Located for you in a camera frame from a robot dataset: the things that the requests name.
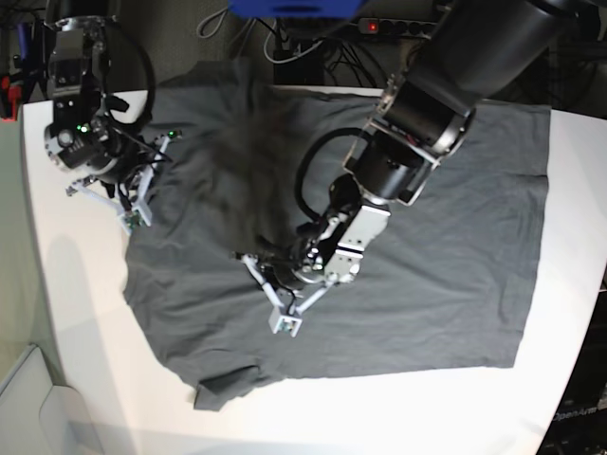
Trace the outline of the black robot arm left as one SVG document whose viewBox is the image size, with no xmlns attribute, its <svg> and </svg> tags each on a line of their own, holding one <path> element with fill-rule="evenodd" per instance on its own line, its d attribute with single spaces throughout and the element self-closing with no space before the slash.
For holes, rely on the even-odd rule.
<svg viewBox="0 0 607 455">
<path fill-rule="evenodd" d="M 388 80 L 364 125 L 329 132 L 309 148 L 295 177 L 306 222 L 294 242 L 265 243 L 240 256 L 271 303 L 273 333 L 295 337 L 306 310 L 357 277 L 392 204 L 416 201 L 461 147 L 478 103 L 521 74 L 574 21 L 578 7 L 575 1 L 455 2 L 412 63 Z M 304 200 L 304 178 L 321 147 L 340 137 L 353 144 L 318 212 Z"/>
</svg>

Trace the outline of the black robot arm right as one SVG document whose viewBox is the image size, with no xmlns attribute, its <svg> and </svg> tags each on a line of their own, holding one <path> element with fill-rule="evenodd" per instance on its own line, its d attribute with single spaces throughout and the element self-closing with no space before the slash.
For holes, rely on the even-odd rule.
<svg viewBox="0 0 607 455">
<path fill-rule="evenodd" d="M 148 53 L 119 24 L 115 1 L 50 1 L 45 24 L 55 33 L 47 75 L 51 82 L 52 121 L 45 128 L 46 155 L 65 172 L 83 170 L 65 190 L 83 194 L 113 209 L 126 233 L 150 226 L 148 192 L 163 164 L 171 162 L 170 143 L 178 130 L 144 139 L 152 119 L 156 77 Z M 130 104 L 108 87 L 111 57 L 108 32 L 131 45 L 143 66 L 147 97 L 131 123 L 116 119 Z"/>
</svg>

